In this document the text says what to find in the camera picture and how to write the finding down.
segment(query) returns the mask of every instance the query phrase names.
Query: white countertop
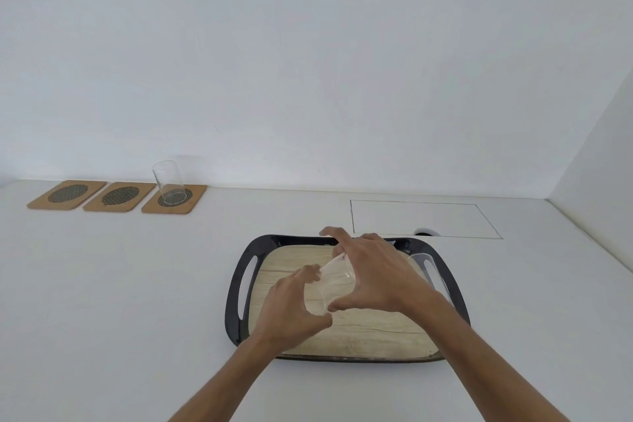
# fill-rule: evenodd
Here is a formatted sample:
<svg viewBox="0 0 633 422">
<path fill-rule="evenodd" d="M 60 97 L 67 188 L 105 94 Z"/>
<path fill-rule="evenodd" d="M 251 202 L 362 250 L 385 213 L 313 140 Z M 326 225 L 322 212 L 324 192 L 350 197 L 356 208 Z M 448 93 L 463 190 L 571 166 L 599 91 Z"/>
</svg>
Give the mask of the white countertop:
<svg viewBox="0 0 633 422">
<path fill-rule="evenodd" d="M 55 184 L 0 189 L 2 420 L 167 420 L 233 352 L 224 306 L 246 245 L 352 232 L 359 198 L 476 203 L 502 239 L 423 238 L 473 327 L 574 422 L 633 414 L 633 274 L 546 201 L 209 188 L 187 216 L 26 208 Z M 446 362 L 274 361 L 233 420 L 481 417 Z"/>
</svg>

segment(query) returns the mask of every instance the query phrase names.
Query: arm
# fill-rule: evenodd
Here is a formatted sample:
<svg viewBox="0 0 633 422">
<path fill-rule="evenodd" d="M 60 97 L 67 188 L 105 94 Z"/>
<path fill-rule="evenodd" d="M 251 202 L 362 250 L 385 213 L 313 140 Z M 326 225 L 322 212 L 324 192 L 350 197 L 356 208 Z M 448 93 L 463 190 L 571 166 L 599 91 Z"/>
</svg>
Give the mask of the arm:
<svg viewBox="0 0 633 422">
<path fill-rule="evenodd" d="M 321 235 L 339 244 L 356 272 L 356 287 L 331 311 L 352 308 L 400 312 L 422 327 L 462 381 L 486 422 L 569 422 L 463 321 L 446 299 L 376 234 L 352 237 L 339 227 Z"/>
<path fill-rule="evenodd" d="M 318 280 L 318 268 L 305 266 L 270 289 L 253 334 L 169 422 L 228 422 L 276 356 L 332 325 L 332 315 L 310 314 L 303 302 L 305 283 Z"/>
</svg>

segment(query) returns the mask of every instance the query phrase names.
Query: empty coaster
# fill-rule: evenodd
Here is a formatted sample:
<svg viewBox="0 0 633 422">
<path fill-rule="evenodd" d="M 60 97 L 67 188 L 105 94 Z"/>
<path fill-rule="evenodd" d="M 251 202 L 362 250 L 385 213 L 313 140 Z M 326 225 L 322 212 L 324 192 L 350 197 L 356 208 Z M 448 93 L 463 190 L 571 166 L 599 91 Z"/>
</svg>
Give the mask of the empty coaster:
<svg viewBox="0 0 633 422">
<path fill-rule="evenodd" d="M 185 184 L 185 194 L 180 190 L 172 190 L 162 195 L 156 192 L 141 209 L 145 214 L 188 214 L 196 206 L 204 194 L 206 185 Z"/>
<path fill-rule="evenodd" d="M 156 186 L 154 183 L 114 182 L 83 206 L 88 212 L 129 212 Z"/>
<path fill-rule="evenodd" d="M 97 192 L 105 182 L 94 180 L 65 180 L 30 202 L 29 209 L 72 210 Z"/>
</svg>

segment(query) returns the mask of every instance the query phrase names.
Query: black round object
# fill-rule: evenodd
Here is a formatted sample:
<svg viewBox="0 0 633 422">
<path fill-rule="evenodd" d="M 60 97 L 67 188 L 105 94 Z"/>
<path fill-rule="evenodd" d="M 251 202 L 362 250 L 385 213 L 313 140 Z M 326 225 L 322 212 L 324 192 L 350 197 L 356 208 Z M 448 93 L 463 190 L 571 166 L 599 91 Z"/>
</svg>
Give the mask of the black round object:
<svg viewBox="0 0 633 422">
<path fill-rule="evenodd" d="M 77 197 L 81 197 L 88 192 L 88 186 L 84 184 L 73 184 L 57 189 L 48 196 L 48 201 L 53 203 L 68 202 Z"/>
<path fill-rule="evenodd" d="M 104 205 L 119 205 L 120 203 L 129 202 L 131 199 L 136 197 L 138 193 L 138 187 L 119 187 L 118 189 L 111 190 L 101 197 L 101 202 L 103 202 Z"/>
<path fill-rule="evenodd" d="M 158 197 L 158 205 L 162 207 L 177 207 L 178 205 L 182 205 L 194 196 L 194 193 L 189 189 L 185 189 L 185 193 L 187 196 L 182 193 L 181 189 L 170 190 L 167 194 Z"/>
</svg>

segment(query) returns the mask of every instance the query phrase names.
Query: person's left arm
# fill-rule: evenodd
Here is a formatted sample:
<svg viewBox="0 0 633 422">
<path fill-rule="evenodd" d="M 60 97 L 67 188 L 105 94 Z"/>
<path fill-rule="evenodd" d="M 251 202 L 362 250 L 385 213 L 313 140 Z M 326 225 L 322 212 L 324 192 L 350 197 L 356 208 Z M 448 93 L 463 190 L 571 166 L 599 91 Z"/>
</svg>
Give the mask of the person's left arm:
<svg viewBox="0 0 633 422">
<path fill-rule="evenodd" d="M 303 302 L 303 287 L 318 280 L 318 269 L 305 266 L 273 285 L 253 334 L 169 422 L 228 422 L 255 379 L 276 356 L 332 325 L 331 314 L 310 314 Z"/>
</svg>

